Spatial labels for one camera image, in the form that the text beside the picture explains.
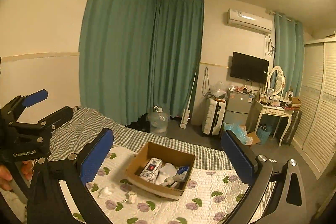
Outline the person's left hand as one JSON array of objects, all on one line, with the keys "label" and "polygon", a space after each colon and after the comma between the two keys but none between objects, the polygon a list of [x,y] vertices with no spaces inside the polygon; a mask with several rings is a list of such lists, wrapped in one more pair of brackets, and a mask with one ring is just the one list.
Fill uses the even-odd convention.
[{"label": "person's left hand", "polygon": [[[32,161],[23,161],[20,165],[21,174],[27,181],[30,181],[33,176],[33,162]],[[12,187],[10,182],[12,180],[12,175],[10,171],[1,164],[0,166],[0,178],[1,178],[1,188],[5,191],[11,191]]]}]

